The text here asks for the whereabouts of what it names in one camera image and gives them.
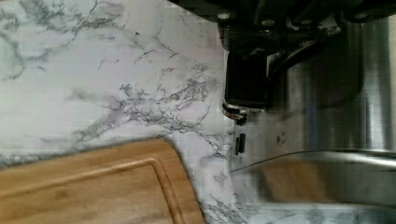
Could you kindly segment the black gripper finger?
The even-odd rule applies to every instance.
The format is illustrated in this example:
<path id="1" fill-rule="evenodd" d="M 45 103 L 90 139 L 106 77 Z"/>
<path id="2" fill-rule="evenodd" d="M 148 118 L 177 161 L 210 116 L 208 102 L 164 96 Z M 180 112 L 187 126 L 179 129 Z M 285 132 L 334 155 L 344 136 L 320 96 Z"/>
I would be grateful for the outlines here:
<path id="1" fill-rule="evenodd" d="M 266 106 L 266 65 L 261 55 L 228 54 L 224 100 L 229 105 L 248 108 Z"/>

